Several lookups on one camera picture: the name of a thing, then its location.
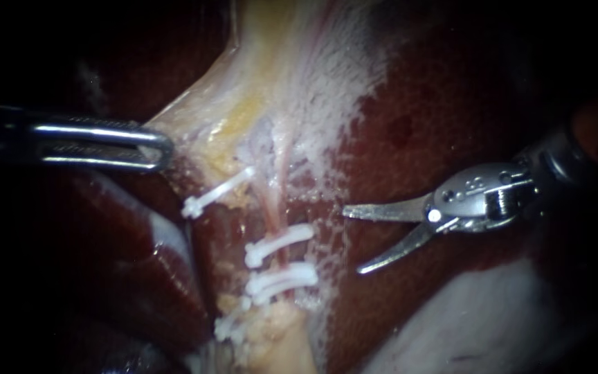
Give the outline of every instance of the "white plastic clip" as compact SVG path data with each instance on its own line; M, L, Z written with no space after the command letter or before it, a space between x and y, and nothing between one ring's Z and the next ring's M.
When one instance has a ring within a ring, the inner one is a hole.
M244 183L246 180L251 178L255 174L255 168L249 166L243 169L239 174L228 179L220 186L207 192L206 194L198 197L197 199L193 196L187 198L183 203L183 209L181 209L181 215L184 217L192 217L193 219L198 218L203 213L203 208L213 202L219 197L230 192L234 187Z

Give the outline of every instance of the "scissor blade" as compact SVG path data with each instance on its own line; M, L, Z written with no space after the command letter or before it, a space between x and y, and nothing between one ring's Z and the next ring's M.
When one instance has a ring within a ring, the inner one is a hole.
M433 235L435 230L426 222L422 222L415 227L403 240L398 242L395 246L389 248L386 252L373 258L371 261L356 268L359 274L368 274L371 271L385 267L390 263L407 256L410 252L426 244Z
M370 221L423 222L426 201L432 194L391 204L346 205L343 207L343 215Z

